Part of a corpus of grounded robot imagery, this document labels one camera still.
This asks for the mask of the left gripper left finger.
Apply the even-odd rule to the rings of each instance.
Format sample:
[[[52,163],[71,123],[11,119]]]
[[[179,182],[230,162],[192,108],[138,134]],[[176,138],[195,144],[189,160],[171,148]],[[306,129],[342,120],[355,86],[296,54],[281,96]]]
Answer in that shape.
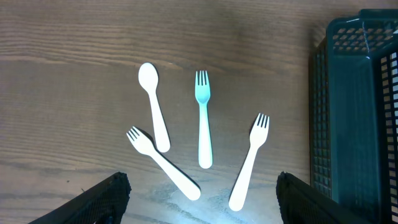
[[[120,224],[130,192],[127,174],[116,172],[29,224]]]

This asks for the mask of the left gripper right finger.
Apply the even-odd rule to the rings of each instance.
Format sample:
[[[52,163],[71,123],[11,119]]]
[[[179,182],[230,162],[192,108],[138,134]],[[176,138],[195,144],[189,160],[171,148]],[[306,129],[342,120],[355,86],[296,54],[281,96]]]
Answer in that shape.
[[[287,172],[281,172],[277,178],[276,195],[285,224],[368,222]]]

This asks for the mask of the white fork under arm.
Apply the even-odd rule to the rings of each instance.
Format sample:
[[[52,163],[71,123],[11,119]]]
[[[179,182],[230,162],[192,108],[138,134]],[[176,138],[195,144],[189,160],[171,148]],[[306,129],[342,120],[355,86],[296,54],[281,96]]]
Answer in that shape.
[[[188,199],[194,201],[200,198],[199,186],[156,150],[152,141],[144,133],[133,126],[126,135],[135,149],[151,157]]]

